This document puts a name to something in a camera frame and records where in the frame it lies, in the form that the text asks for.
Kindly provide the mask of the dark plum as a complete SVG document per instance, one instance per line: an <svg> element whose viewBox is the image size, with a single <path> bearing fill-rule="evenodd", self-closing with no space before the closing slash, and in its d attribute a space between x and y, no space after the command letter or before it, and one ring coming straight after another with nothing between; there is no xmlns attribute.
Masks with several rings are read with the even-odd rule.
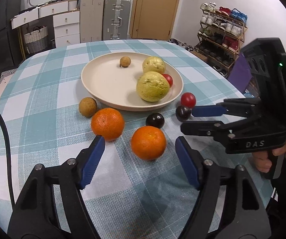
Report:
<svg viewBox="0 0 286 239"><path fill-rule="evenodd" d="M191 116L191 109L186 106L180 105L176 108L175 115L178 121L180 122L187 121Z"/></svg>
<svg viewBox="0 0 286 239"><path fill-rule="evenodd" d="M161 129L164 126L164 117L160 113L152 113L147 116L146 126L153 126Z"/></svg>

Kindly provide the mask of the red tomato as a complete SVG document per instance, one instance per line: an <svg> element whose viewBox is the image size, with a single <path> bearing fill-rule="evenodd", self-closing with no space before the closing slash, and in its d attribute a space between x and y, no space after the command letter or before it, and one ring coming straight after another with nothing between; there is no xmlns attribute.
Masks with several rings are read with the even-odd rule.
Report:
<svg viewBox="0 0 286 239"><path fill-rule="evenodd" d="M162 76L168 81L170 87L173 86L173 79L169 74L162 74Z"/></svg>
<svg viewBox="0 0 286 239"><path fill-rule="evenodd" d="M181 96L180 103L182 106L192 109L196 105L196 97L193 93L186 92Z"/></svg>

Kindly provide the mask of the orange mandarin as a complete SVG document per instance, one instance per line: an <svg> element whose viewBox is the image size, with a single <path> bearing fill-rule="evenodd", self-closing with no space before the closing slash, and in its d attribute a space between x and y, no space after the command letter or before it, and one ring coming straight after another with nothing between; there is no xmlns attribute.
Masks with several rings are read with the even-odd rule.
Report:
<svg viewBox="0 0 286 239"><path fill-rule="evenodd" d="M97 111L91 118L91 129L95 135L101 135L106 141L120 137L125 127L122 114L112 108Z"/></svg>
<svg viewBox="0 0 286 239"><path fill-rule="evenodd" d="M161 129L144 126L137 129L131 138L132 152L142 160L153 161L163 155L167 140Z"/></svg>

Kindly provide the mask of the purple bag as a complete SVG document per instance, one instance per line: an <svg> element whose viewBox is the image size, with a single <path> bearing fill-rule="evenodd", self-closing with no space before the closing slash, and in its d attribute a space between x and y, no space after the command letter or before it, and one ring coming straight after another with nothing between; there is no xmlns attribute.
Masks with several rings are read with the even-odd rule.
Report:
<svg viewBox="0 0 286 239"><path fill-rule="evenodd" d="M251 70L243 53L240 54L227 78L227 80L244 93L252 79Z"/></svg>

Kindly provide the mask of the wooden shoe rack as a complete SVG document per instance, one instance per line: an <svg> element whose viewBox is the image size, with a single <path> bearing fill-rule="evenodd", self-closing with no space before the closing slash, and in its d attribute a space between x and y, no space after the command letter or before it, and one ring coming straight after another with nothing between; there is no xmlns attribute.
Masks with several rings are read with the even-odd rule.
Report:
<svg viewBox="0 0 286 239"><path fill-rule="evenodd" d="M202 3L196 55L228 77L245 42L248 16L240 10Z"/></svg>

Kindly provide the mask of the red tomato in plate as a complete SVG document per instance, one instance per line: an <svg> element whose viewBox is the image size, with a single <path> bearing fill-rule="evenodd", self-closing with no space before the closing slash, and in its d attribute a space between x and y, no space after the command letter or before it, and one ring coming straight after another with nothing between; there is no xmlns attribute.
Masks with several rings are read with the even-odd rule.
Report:
<svg viewBox="0 0 286 239"><path fill-rule="evenodd" d="M173 79L169 74L162 74L162 76L168 81L170 87L173 86Z"/></svg>

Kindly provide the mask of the yellow guava near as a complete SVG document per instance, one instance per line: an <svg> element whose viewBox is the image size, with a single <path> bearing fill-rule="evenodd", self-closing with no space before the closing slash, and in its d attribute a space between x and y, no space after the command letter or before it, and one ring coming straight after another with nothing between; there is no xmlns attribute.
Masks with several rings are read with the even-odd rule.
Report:
<svg viewBox="0 0 286 239"><path fill-rule="evenodd" d="M164 98L170 90L166 78L155 71L144 73L136 84L136 93L147 102L157 102Z"/></svg>

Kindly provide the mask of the yellow-green guava far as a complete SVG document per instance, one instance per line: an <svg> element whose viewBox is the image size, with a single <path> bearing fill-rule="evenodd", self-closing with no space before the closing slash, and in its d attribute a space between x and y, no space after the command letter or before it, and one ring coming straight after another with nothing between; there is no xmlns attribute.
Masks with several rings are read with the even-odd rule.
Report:
<svg viewBox="0 0 286 239"><path fill-rule="evenodd" d="M154 71L164 74L166 71L166 64L161 58L150 56L143 61L142 69L143 73Z"/></svg>

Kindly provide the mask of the brown longan on table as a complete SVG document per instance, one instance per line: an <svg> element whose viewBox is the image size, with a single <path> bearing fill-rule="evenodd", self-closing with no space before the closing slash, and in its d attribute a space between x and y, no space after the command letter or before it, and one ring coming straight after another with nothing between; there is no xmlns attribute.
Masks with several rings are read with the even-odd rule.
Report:
<svg viewBox="0 0 286 239"><path fill-rule="evenodd" d="M90 118L92 117L97 111L97 103L91 97L83 98L79 103L79 112L84 117Z"/></svg>

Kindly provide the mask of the wooden door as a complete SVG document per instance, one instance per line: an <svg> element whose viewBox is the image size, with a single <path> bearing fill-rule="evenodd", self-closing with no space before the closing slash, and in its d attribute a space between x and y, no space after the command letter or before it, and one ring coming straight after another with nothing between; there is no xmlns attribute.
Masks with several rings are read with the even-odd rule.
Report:
<svg viewBox="0 0 286 239"><path fill-rule="evenodd" d="M178 5L179 0L133 0L130 37L168 40Z"/></svg>

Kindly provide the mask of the cream oval plate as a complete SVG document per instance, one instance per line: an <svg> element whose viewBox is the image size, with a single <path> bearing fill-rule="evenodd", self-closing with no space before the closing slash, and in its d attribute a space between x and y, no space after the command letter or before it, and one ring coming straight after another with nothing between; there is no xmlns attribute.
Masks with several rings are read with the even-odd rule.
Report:
<svg viewBox="0 0 286 239"><path fill-rule="evenodd" d="M128 56L131 64L120 66L120 59ZM136 93L136 84L143 75L142 63L148 57L137 52L114 52L91 60L81 72L81 81L91 96L110 107L124 111L144 112L160 109L174 102L183 92L183 80L179 72L166 63L166 74L173 79L168 94L157 102L142 100Z"/></svg>

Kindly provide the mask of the silver aluminium suitcase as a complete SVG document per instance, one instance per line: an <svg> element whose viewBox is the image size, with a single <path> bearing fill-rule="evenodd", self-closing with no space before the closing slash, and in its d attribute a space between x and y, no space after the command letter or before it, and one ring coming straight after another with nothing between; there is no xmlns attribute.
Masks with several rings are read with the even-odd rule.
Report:
<svg viewBox="0 0 286 239"><path fill-rule="evenodd" d="M104 0L103 40L127 39L131 0Z"/></svg>

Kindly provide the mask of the woven laundry basket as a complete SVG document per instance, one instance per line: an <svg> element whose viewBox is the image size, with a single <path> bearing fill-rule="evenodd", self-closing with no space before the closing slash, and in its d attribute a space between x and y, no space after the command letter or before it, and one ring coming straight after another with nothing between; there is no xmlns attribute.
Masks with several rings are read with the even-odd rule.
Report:
<svg viewBox="0 0 286 239"><path fill-rule="evenodd" d="M31 32L24 35L24 42L29 54L45 50L48 47L48 28L35 26Z"/></svg>

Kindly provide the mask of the beige suitcase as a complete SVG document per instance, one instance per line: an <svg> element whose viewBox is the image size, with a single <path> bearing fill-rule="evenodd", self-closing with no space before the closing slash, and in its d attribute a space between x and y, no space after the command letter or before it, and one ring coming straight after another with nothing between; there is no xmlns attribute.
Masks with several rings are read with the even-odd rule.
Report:
<svg viewBox="0 0 286 239"><path fill-rule="evenodd" d="M80 41L102 40L104 0L80 0Z"/></svg>

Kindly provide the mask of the white drawer desk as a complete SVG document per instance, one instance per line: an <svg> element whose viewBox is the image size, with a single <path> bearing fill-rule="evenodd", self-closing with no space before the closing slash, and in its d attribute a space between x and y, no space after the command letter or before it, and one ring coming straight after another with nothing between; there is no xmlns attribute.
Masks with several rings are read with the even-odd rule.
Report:
<svg viewBox="0 0 286 239"><path fill-rule="evenodd" d="M32 27L37 24L46 25L49 37L54 40L57 48L80 43L80 10L78 0L40 5L22 12L11 20L11 27Z"/></svg>

